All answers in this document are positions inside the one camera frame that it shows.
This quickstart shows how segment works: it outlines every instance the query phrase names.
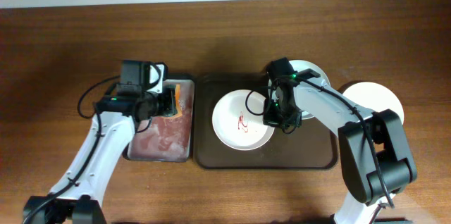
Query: brown table surface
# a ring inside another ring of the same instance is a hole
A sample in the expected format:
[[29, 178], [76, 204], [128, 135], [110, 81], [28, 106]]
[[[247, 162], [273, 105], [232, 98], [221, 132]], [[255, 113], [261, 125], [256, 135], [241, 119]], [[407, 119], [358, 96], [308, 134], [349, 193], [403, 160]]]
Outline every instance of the brown table surface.
[[[314, 62], [339, 88], [381, 83], [404, 105], [418, 180], [395, 210], [451, 221], [451, 0], [261, 0], [0, 10], [0, 219], [18, 223], [70, 165], [90, 122], [76, 103], [121, 60], [171, 72], [261, 72], [283, 56]], [[85, 110], [89, 109], [86, 101]], [[346, 195], [328, 171], [212, 171], [121, 158], [109, 222], [270, 223], [327, 217]]]

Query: white plate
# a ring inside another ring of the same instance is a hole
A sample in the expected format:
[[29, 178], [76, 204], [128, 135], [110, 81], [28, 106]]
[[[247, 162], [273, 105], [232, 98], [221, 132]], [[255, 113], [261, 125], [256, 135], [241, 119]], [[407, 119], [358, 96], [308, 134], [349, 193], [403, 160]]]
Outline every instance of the white plate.
[[[320, 79], [325, 80], [327, 85], [330, 86], [330, 82], [329, 79], [327, 78], [327, 75], [324, 71], [322, 71], [321, 68], [319, 68], [317, 65], [315, 65], [312, 62], [308, 62], [308, 61], [302, 61], [302, 60], [294, 60], [294, 61], [290, 61], [291, 66], [293, 67], [294, 70], [301, 72], [303, 70], [306, 69], [312, 69], [315, 72], [319, 73], [320, 75]], [[268, 86], [271, 86], [271, 80], [268, 81]], [[276, 99], [276, 93], [273, 92], [273, 99]], [[314, 116], [306, 111], [302, 112], [302, 120], [306, 120], [309, 118], [313, 118]]]
[[391, 109], [404, 123], [404, 110], [396, 95], [383, 85], [374, 82], [359, 82], [348, 87], [343, 95], [360, 106], [380, 112]]
[[[227, 146], [237, 150], [253, 150], [263, 146], [274, 132], [274, 127], [263, 124], [261, 116], [247, 111], [246, 97], [250, 90], [235, 90], [218, 101], [213, 110], [212, 123], [216, 136]], [[265, 97], [252, 93], [247, 102], [255, 113], [261, 113]]]

